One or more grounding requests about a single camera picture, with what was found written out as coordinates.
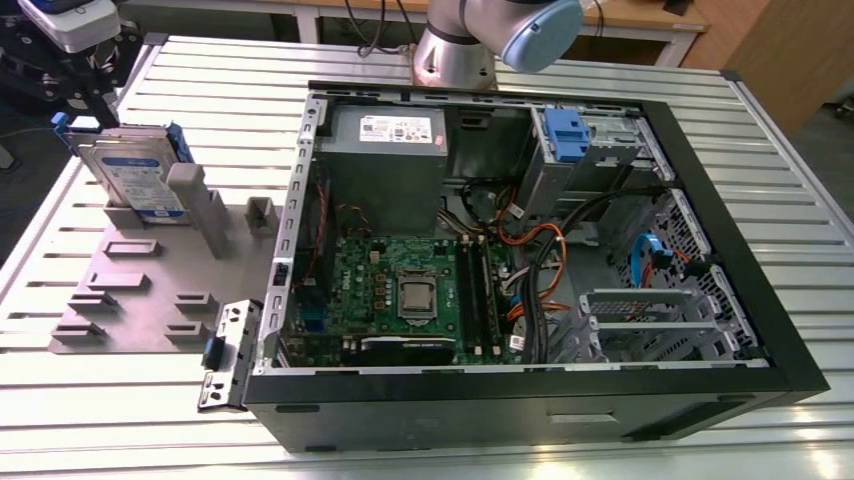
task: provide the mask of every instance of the green motherboard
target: green motherboard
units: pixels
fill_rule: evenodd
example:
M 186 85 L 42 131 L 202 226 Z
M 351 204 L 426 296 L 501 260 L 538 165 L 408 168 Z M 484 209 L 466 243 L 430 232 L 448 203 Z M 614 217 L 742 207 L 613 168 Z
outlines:
M 290 339 L 297 363 L 346 364 L 349 344 L 378 337 L 453 340 L 453 364 L 509 363 L 493 285 L 506 259 L 484 239 L 339 239 L 327 309 L 301 310 L 309 333 Z

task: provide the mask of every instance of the floor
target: floor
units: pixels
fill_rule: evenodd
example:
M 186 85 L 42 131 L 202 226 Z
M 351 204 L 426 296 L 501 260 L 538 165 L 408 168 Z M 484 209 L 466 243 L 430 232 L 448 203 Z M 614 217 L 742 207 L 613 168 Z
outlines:
M 63 142 L 47 129 L 49 115 L 21 115 L 0 104 L 0 146 L 18 159 L 0 170 L 0 265 L 15 248 L 34 213 L 69 160 Z M 45 127 L 15 134 L 23 129 Z M 794 144 L 849 217 L 854 218 L 854 119 L 839 120 L 823 109 Z

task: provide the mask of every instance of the slotted metal table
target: slotted metal table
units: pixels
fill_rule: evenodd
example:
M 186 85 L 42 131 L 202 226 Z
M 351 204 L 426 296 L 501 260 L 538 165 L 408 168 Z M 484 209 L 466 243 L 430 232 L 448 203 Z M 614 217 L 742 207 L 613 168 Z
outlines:
M 185 127 L 227 203 L 282 203 L 306 82 L 409 78 L 406 56 L 171 37 L 143 50 L 121 115 Z M 833 389 L 676 442 L 290 454 L 251 414 L 197 413 L 198 355 L 47 352 L 107 225 L 106 194 L 73 158 L 0 270 L 0 475 L 854 477 L 854 228 L 745 86 L 712 71 L 578 62 L 537 75 L 505 67 L 498 79 L 504 90 L 672 105 Z

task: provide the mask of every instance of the metal bracket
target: metal bracket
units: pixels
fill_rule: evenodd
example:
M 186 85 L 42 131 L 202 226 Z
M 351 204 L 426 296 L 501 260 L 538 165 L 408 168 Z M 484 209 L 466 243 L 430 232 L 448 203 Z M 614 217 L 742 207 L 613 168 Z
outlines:
M 249 380 L 262 304 L 255 300 L 230 303 L 221 312 L 215 335 L 209 339 L 202 365 L 207 368 L 199 413 L 246 412 L 243 391 Z

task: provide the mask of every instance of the cpu socket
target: cpu socket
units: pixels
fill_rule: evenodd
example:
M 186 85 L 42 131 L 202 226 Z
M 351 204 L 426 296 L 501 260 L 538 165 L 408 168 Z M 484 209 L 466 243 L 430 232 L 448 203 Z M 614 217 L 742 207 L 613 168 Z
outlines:
M 437 275 L 405 271 L 398 274 L 398 316 L 414 327 L 424 327 L 437 318 Z

